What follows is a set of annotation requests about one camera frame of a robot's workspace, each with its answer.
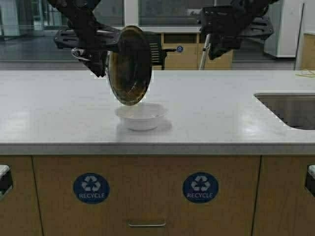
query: recycle sticker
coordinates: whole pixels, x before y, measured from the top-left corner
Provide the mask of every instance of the recycle sticker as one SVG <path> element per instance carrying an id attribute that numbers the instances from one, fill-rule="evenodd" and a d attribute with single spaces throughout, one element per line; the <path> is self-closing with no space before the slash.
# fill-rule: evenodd
<path id="1" fill-rule="evenodd" d="M 80 201 L 87 204 L 99 204 L 108 197 L 109 184 L 98 174 L 86 173 L 75 180 L 73 191 Z"/>
<path id="2" fill-rule="evenodd" d="M 183 194 L 192 203 L 207 203 L 213 200 L 219 191 L 218 181 L 208 173 L 195 173 L 183 184 Z"/>

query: sink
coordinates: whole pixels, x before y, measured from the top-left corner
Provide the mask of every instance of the sink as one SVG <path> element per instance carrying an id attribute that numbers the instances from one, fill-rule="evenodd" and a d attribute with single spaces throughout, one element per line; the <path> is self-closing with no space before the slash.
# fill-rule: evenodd
<path id="1" fill-rule="evenodd" d="M 315 129 L 315 94 L 256 94 L 255 97 L 288 126 Z"/>

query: door handle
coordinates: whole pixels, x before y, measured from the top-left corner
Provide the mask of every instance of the door handle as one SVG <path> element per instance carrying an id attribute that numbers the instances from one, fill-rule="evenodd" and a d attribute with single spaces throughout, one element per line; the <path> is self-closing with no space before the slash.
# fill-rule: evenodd
<path id="1" fill-rule="evenodd" d="M 148 223 L 148 222 L 128 222 L 131 228 L 163 228 L 166 226 L 166 222 Z"/>
<path id="2" fill-rule="evenodd" d="M 315 165 L 308 168 L 305 187 L 315 197 Z"/>
<path id="3" fill-rule="evenodd" d="M 9 166 L 0 165 L 0 200 L 13 188 L 11 169 Z"/>

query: cabinet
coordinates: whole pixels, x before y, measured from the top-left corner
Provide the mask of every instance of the cabinet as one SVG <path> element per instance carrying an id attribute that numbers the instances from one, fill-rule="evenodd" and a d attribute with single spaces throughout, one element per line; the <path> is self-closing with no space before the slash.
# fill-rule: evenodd
<path id="1" fill-rule="evenodd" d="M 167 54 L 165 70 L 196 70 L 198 60 L 197 34 L 164 34 L 163 48 L 177 49 Z"/>
<path id="2" fill-rule="evenodd" d="M 45 236 L 249 236 L 259 171 L 259 157 L 95 156 L 35 157 L 38 198 Z M 207 172 L 219 193 L 205 204 L 189 202 L 183 182 Z M 110 185 L 97 205 L 79 201 L 73 183 L 97 173 Z M 160 224 L 159 228 L 131 228 Z"/>
<path id="3" fill-rule="evenodd" d="M 202 50 L 204 44 L 198 44 L 198 68 L 201 63 Z M 205 70 L 231 70 L 233 60 L 233 51 L 223 54 L 221 57 L 214 60 L 210 60 L 207 55 L 207 60 L 205 63 Z"/>
<path id="4" fill-rule="evenodd" d="M 315 157 L 263 157 L 254 236 L 314 235 L 315 197 L 305 188 Z"/>
<path id="5" fill-rule="evenodd" d="M 315 35 L 305 34 L 302 54 L 302 70 L 315 70 Z"/>
<path id="6" fill-rule="evenodd" d="M 11 168 L 13 189 L 0 201 L 4 236 L 42 236 L 31 157 L 0 157 Z"/>

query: countertop edge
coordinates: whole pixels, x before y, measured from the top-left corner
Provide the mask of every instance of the countertop edge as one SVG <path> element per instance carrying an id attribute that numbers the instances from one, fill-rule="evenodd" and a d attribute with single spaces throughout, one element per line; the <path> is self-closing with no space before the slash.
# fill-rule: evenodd
<path id="1" fill-rule="evenodd" d="M 0 155 L 311 155 L 315 145 L 0 145 Z"/>

